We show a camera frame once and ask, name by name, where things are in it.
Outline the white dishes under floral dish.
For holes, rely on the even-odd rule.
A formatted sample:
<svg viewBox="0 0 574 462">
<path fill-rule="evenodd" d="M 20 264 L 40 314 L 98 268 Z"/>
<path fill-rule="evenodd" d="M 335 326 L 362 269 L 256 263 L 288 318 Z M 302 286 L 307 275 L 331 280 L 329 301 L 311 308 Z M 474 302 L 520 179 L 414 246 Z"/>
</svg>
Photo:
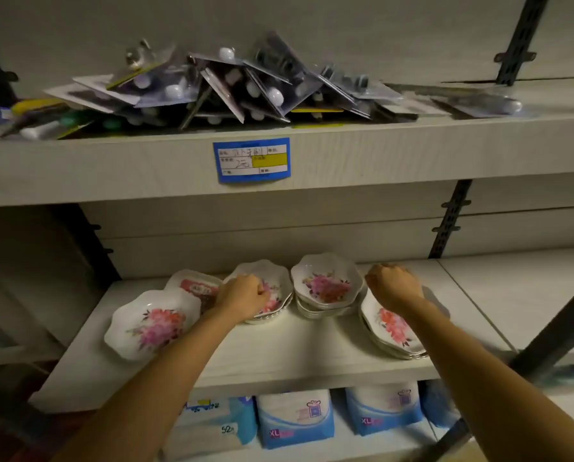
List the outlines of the white dishes under floral dish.
<svg viewBox="0 0 574 462">
<path fill-rule="evenodd" d="M 323 318 L 331 317 L 345 317 L 355 314 L 359 309 L 362 301 L 364 300 L 368 290 L 362 289 L 360 293 L 355 298 L 354 302 L 346 307 L 334 308 L 334 309 L 319 309 L 313 304 L 307 303 L 303 297 L 295 293 L 294 300 L 296 303 L 296 308 L 298 312 L 307 319 L 310 320 L 321 320 Z"/>
<path fill-rule="evenodd" d="M 426 351 L 418 352 L 416 354 L 411 352 L 406 352 L 398 347 L 391 346 L 390 344 L 383 342 L 380 340 L 371 330 L 370 326 L 368 325 L 367 321 L 365 320 L 362 314 L 358 314 L 358 318 L 360 319 L 361 326 L 365 330 L 366 335 L 370 339 L 370 341 L 375 345 L 377 349 L 383 352 L 384 355 L 392 358 L 396 358 L 398 360 L 417 360 L 421 358 L 427 358 L 428 353 Z"/>
</svg>

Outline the light wooden shelf board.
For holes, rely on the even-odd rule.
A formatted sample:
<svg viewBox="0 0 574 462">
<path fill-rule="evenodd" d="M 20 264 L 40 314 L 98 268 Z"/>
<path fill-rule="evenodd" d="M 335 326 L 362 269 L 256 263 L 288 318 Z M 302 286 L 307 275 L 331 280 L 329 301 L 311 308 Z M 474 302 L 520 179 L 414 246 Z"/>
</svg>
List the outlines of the light wooden shelf board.
<svg viewBox="0 0 574 462">
<path fill-rule="evenodd" d="M 439 263 L 514 352 L 525 349 L 574 297 L 574 249 Z"/>
<path fill-rule="evenodd" d="M 0 207 L 574 172 L 574 79 L 519 81 L 530 116 L 0 140 Z M 219 182 L 215 142 L 289 138 L 291 177 Z"/>
<path fill-rule="evenodd" d="M 507 359 L 514 349 L 435 260 L 399 261 L 427 299 L 450 320 Z M 113 312 L 167 278 L 114 282 L 29 403 L 45 413 L 95 410 L 143 364 L 128 362 L 103 340 Z M 190 397 L 223 398 L 283 391 L 368 386 L 438 377 L 429 358 L 398 360 L 365 333 L 357 315 L 308 320 L 294 304 L 264 325 L 239 325 L 206 365 Z"/>
</svg>

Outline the blue and yellow shelf label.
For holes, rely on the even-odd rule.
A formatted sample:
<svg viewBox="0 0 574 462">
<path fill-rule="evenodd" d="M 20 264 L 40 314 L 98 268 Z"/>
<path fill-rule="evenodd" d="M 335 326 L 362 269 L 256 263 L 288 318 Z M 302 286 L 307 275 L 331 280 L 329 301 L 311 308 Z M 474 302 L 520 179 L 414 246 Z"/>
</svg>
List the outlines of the blue and yellow shelf label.
<svg viewBox="0 0 574 462">
<path fill-rule="evenodd" d="M 213 151 L 221 184 L 250 184 L 291 177 L 291 141 L 288 137 L 216 141 Z"/>
</svg>

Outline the blue white soft packet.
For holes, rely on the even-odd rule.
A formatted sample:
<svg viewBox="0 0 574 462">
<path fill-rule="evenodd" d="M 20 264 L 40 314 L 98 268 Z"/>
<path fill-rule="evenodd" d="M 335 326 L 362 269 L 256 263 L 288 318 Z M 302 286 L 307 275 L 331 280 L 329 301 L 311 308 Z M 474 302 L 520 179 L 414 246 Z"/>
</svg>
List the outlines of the blue white soft packet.
<svg viewBox="0 0 574 462">
<path fill-rule="evenodd" d="M 345 388 L 347 411 L 357 435 L 419 423 L 424 415 L 417 381 Z"/>
<path fill-rule="evenodd" d="M 275 450 L 335 436 L 329 389 L 255 396 L 261 445 Z"/>
<path fill-rule="evenodd" d="M 435 427 L 451 428 L 461 413 L 442 380 L 423 380 L 418 382 L 422 411 Z"/>
</svg>

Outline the person's left hand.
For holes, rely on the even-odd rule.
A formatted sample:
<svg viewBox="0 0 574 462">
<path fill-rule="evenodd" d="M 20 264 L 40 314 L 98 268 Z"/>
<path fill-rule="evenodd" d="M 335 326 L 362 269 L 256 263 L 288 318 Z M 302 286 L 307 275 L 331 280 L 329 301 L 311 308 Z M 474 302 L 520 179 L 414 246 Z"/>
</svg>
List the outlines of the person's left hand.
<svg viewBox="0 0 574 462">
<path fill-rule="evenodd" d="M 254 312 L 253 277 L 255 275 L 238 275 L 221 286 L 215 308 L 226 325 L 234 327 L 259 314 Z"/>
</svg>

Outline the pile of clear blister packs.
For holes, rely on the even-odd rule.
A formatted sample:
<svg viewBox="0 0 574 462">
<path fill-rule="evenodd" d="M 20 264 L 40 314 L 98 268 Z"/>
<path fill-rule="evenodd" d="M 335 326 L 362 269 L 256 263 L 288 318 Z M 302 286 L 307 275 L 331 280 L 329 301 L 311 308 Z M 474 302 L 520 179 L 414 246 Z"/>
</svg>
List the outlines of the pile of clear blister packs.
<svg viewBox="0 0 574 462">
<path fill-rule="evenodd" d="M 1 140 L 44 141 L 107 133 L 188 132 L 237 124 L 413 123 L 423 116 L 522 117 L 502 90 L 388 85 L 334 63 L 304 63 L 274 32 L 251 54 L 215 54 L 142 39 L 116 72 L 77 76 L 0 113 Z"/>
</svg>

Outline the dark diagonal metal bar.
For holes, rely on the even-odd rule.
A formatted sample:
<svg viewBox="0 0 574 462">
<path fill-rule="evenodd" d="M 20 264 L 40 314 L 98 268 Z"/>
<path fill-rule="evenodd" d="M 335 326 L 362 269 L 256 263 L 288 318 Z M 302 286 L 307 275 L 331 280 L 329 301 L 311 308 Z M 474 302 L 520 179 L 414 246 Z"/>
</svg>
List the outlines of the dark diagonal metal bar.
<svg viewBox="0 0 574 462">
<path fill-rule="evenodd" d="M 528 346 L 509 361 L 509 367 L 527 381 L 535 382 L 573 347 L 574 296 Z M 460 449 L 471 436 L 467 423 L 461 418 L 412 462 L 439 462 L 447 453 Z"/>
</svg>

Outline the blue white packet yellow label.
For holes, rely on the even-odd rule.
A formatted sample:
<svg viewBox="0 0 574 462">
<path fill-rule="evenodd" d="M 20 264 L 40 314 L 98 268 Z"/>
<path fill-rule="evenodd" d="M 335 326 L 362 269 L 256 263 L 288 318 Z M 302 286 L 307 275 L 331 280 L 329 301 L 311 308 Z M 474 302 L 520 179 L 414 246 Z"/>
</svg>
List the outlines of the blue white packet yellow label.
<svg viewBox="0 0 574 462">
<path fill-rule="evenodd" d="M 161 462 L 242 449 L 257 437 L 254 397 L 185 403 L 160 450 Z"/>
</svg>

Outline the person's left forearm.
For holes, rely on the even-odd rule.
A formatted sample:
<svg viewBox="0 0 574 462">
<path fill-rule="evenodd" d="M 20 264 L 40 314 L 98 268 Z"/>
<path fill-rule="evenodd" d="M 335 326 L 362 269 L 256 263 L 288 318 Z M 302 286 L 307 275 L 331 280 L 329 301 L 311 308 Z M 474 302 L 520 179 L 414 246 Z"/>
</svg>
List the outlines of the person's left forearm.
<svg viewBox="0 0 574 462">
<path fill-rule="evenodd" d="M 214 307 L 111 396 L 50 462 L 152 462 L 201 372 L 241 321 L 232 306 Z"/>
</svg>

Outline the black slotted shelf upright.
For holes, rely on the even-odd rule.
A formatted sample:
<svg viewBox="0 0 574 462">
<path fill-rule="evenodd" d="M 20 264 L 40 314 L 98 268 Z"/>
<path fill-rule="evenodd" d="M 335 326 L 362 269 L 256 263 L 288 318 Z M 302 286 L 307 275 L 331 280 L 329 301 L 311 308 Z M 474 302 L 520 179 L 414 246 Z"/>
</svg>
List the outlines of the black slotted shelf upright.
<svg viewBox="0 0 574 462">
<path fill-rule="evenodd" d="M 495 85 L 502 87 L 514 85 L 522 65 L 535 60 L 537 53 L 530 51 L 530 44 L 537 32 L 548 1 L 526 0 L 524 2 L 506 51 L 495 55 L 494 61 L 500 64 Z M 451 198 L 442 204 L 445 215 L 440 225 L 432 229 L 436 237 L 430 248 L 429 259 L 442 258 L 452 234 L 461 230 L 457 222 L 462 209 L 471 204 L 468 200 L 468 193 L 472 183 L 472 179 L 458 180 Z"/>
<path fill-rule="evenodd" d="M 0 108 L 8 108 L 18 102 L 18 97 L 10 85 L 16 81 L 18 77 L 13 72 L 5 71 L 0 66 Z M 100 226 L 88 221 L 79 204 L 47 204 L 46 208 L 52 219 L 72 238 L 103 290 L 107 290 L 113 282 L 121 280 L 108 256 L 111 251 L 103 247 L 96 234 Z"/>
</svg>

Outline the person's right hand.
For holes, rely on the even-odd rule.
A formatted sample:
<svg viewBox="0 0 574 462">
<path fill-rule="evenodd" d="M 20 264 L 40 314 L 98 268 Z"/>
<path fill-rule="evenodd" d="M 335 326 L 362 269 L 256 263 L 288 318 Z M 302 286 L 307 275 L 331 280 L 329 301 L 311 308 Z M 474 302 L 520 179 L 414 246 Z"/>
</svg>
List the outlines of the person's right hand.
<svg viewBox="0 0 574 462">
<path fill-rule="evenodd" d="M 384 309 L 403 316 L 424 301 L 420 281 L 408 269 L 393 263 L 376 264 L 389 267 L 386 274 L 387 295 L 374 296 Z"/>
</svg>

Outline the person's right forearm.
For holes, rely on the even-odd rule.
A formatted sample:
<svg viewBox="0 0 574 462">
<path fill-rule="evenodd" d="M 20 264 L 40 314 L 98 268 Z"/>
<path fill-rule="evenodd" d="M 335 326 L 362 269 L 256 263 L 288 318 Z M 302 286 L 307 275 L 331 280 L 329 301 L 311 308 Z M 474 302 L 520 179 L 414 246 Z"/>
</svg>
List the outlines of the person's right forearm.
<svg viewBox="0 0 574 462">
<path fill-rule="evenodd" d="M 489 462 L 574 462 L 574 419 L 418 295 L 400 316 L 421 339 Z"/>
</svg>

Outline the white floral scalloped dish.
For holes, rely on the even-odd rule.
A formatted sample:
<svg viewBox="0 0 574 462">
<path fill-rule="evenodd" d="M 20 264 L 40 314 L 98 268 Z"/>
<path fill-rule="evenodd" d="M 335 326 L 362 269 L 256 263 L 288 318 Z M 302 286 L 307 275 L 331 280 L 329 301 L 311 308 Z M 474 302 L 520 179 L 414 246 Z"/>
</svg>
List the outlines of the white floral scalloped dish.
<svg viewBox="0 0 574 462">
<path fill-rule="evenodd" d="M 414 354 L 426 351 L 406 321 L 384 309 L 370 290 L 360 305 L 359 313 L 364 316 L 373 333 L 383 342 Z"/>
<path fill-rule="evenodd" d="M 129 362 L 146 362 L 188 331 L 201 316 L 201 300 L 183 289 L 153 289 L 119 307 L 104 342 Z"/>
<path fill-rule="evenodd" d="M 269 323 L 287 310 L 294 294 L 294 288 L 290 271 L 286 267 L 272 263 L 267 259 L 241 263 L 224 278 L 223 283 L 226 284 L 238 275 L 255 275 L 261 280 L 264 289 L 270 292 L 270 298 L 264 308 L 255 317 L 246 320 L 247 324 L 263 325 Z"/>
<path fill-rule="evenodd" d="M 364 284 L 356 264 L 333 252 L 303 256 L 291 279 L 298 299 L 319 310 L 349 307 Z"/>
</svg>

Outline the white dish with red label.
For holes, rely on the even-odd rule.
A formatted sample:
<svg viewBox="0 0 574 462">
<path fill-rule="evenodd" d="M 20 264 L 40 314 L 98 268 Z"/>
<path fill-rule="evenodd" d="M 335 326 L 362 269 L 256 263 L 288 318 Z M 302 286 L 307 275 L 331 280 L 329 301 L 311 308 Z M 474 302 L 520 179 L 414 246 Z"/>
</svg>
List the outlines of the white dish with red label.
<svg viewBox="0 0 574 462">
<path fill-rule="evenodd" d="M 167 281 L 164 290 L 180 288 L 197 297 L 201 302 L 201 314 L 214 306 L 222 280 L 198 271 L 183 269 L 175 272 Z"/>
</svg>

